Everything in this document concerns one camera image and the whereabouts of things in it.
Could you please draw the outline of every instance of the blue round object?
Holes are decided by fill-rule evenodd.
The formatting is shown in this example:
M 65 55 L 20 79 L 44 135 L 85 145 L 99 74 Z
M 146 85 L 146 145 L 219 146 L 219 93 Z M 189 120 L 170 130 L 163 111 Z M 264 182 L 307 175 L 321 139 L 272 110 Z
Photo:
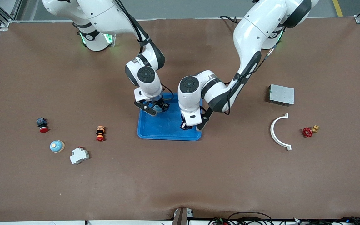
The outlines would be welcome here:
M 62 151 L 65 148 L 65 143 L 63 143 L 63 141 L 53 141 L 50 144 L 50 149 L 51 151 L 58 153 L 60 151 Z

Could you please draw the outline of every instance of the white curved handle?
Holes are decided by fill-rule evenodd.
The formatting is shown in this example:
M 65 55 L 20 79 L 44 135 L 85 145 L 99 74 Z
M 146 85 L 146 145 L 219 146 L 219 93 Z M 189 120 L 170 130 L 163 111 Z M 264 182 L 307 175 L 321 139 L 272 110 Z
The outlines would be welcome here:
M 277 119 L 275 119 L 273 122 L 272 122 L 272 125 L 270 126 L 270 134 L 272 135 L 272 138 L 274 141 L 276 141 L 277 144 L 283 146 L 283 147 L 286 147 L 287 148 L 287 151 L 291 150 L 291 144 L 284 144 L 283 142 L 281 142 L 277 137 L 276 135 L 274 134 L 274 124 L 279 120 L 279 119 L 283 119 L 283 118 L 288 118 L 288 113 L 284 114 L 283 117 L 279 117 Z

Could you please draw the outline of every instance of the blue tray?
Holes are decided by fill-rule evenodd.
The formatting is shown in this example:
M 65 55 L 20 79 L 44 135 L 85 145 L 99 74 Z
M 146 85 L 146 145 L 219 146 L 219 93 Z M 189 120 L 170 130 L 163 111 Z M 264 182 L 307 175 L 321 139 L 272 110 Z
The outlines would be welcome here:
M 163 93 L 163 97 L 170 99 L 172 94 Z M 201 131 L 197 131 L 196 126 L 187 131 L 180 128 L 182 120 L 177 94 L 174 94 L 172 100 L 165 102 L 170 104 L 169 110 L 159 112 L 154 117 L 140 110 L 137 129 L 138 136 L 143 139 L 198 141 L 201 138 Z

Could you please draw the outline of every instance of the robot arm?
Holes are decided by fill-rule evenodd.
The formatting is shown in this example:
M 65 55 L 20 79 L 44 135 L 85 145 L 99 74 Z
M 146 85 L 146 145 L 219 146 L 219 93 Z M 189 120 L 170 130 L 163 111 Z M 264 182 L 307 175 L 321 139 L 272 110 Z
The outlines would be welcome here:
M 154 106 L 162 111 L 168 109 L 156 73 L 164 66 L 165 57 L 120 0 L 43 0 L 43 4 L 50 13 L 72 19 L 90 50 L 100 51 L 108 46 L 104 34 L 134 34 L 141 50 L 125 67 L 126 75 L 138 87 L 134 90 L 134 104 L 153 116 Z
M 213 112 L 229 110 L 257 69 L 263 46 L 273 47 L 278 31 L 300 24 L 317 2 L 318 0 L 258 1 L 234 30 L 233 40 L 240 57 L 240 68 L 229 85 L 226 86 L 210 70 L 184 77 L 180 81 L 177 90 L 182 116 L 180 128 L 187 130 L 197 125 L 197 130 L 202 130 Z M 201 98 L 209 105 L 203 112 L 199 104 Z

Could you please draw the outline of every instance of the white plastic object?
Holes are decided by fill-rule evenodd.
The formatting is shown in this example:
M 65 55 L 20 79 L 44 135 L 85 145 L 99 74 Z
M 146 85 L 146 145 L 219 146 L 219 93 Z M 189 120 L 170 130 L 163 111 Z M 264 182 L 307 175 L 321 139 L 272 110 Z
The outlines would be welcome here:
M 270 134 L 272 135 L 272 138 L 274 141 L 276 141 L 277 144 L 283 146 L 283 147 L 286 147 L 287 148 L 287 151 L 291 150 L 291 144 L 284 144 L 283 142 L 281 142 L 277 137 L 276 135 L 274 134 L 274 125 L 276 124 L 276 122 L 279 120 L 279 119 L 283 119 L 283 118 L 288 118 L 288 113 L 284 114 L 283 117 L 279 117 L 277 119 L 275 119 L 273 122 L 272 122 L 272 125 L 270 126 Z
M 70 156 L 70 161 L 72 162 L 72 164 L 79 164 L 81 161 L 84 161 L 89 158 L 90 156 L 88 155 L 87 150 L 78 147 L 72 151 L 72 155 Z

